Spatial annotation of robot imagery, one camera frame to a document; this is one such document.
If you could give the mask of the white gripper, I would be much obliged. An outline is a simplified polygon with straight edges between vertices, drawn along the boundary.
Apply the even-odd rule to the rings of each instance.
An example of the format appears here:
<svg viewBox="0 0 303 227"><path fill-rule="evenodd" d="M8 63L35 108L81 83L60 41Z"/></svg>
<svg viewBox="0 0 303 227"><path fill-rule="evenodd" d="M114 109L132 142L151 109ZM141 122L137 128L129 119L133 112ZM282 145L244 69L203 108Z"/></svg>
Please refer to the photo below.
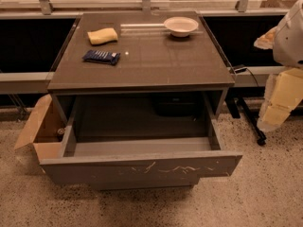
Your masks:
<svg viewBox="0 0 303 227"><path fill-rule="evenodd" d="M303 0L297 0L277 27L254 41L254 47L273 48L274 60L284 66L303 67ZM274 131L303 100L303 70L292 68L270 75L266 81L264 102L257 126L261 131Z"/></svg>

